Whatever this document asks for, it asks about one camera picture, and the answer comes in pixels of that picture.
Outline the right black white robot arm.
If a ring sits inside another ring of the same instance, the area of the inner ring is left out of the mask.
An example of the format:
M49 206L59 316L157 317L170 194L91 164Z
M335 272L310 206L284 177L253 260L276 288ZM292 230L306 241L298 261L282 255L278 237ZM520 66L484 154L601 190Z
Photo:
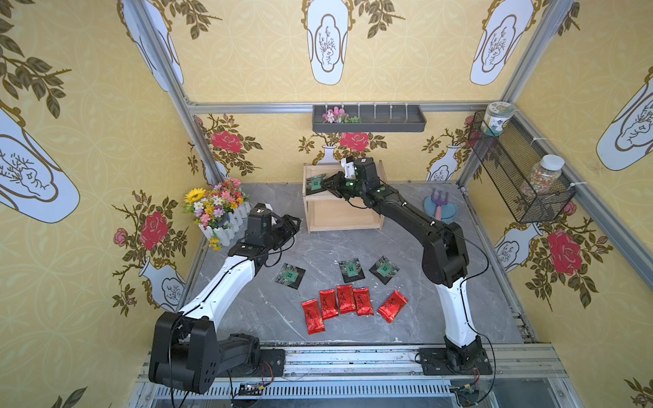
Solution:
M335 197L359 197L363 207L395 221L423 246L422 270L436 285L445 324L445 362L457 374L493 368L482 335L476 331L468 307L469 254L461 227L433 219L408 203L399 190L379 178L372 158L344 159L342 171L321 181Z

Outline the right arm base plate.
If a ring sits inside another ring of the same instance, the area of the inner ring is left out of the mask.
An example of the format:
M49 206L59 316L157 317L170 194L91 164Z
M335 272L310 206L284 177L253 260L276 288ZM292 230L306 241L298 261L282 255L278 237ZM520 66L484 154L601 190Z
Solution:
M486 350L481 350L481 354L472 358L463 368L455 368L452 365L444 347L420 348L416 354L416 362L421 365L425 376L472 376L475 373L487 376L494 372L492 360Z

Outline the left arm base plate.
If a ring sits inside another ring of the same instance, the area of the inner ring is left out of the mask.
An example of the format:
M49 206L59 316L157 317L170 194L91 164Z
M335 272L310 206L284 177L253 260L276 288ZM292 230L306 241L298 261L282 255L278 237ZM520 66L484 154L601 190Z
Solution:
M240 365L230 370L231 377L274 378L284 375L286 352L282 348L264 348L261 350L259 363Z

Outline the green tea bag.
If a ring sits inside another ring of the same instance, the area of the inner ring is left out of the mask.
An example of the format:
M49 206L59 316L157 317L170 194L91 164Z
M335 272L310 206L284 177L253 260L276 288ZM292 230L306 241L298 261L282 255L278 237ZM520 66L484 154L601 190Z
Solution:
M371 268L370 272L377 277L384 285L387 285L399 272L400 268L382 256Z
M304 275L305 269L285 263L277 274L275 282L285 287L298 290Z
M326 191L327 189L322 185L326 177L327 175L322 173L307 178L305 181L305 194L311 196Z
M365 278L361 262L358 258L341 260L338 262L338 267L344 283L346 284L357 282Z

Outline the wooden two-tier shelf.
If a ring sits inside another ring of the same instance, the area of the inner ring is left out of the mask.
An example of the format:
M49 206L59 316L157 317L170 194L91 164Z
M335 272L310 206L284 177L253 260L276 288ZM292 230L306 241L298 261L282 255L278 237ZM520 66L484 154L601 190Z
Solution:
M304 212L307 230L319 231L353 231L380 230L384 225L384 216L372 209L357 209L344 199L335 197L328 191L309 195L308 179L320 174L330 177L342 168L339 164L304 165Z

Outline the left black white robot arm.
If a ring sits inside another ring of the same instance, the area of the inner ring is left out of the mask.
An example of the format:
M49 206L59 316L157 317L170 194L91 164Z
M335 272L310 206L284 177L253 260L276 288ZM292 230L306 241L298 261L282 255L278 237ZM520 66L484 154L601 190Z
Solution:
M241 290L270 256L282 253L300 226L299 218L275 214L268 204L251 209L245 235L230 248L217 275L180 311L165 312L156 322L148 372L151 382L203 394L220 375L259 369L259 339L236 333L220 340L219 323Z

